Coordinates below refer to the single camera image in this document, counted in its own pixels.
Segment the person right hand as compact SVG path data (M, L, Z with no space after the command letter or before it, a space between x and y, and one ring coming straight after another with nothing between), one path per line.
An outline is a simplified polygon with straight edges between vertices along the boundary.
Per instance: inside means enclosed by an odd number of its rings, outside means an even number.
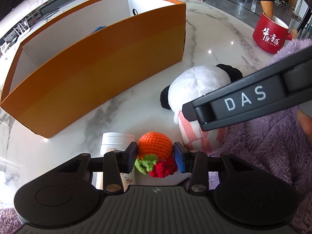
M312 142L312 119L304 114L300 109L297 111L297 119L310 143Z

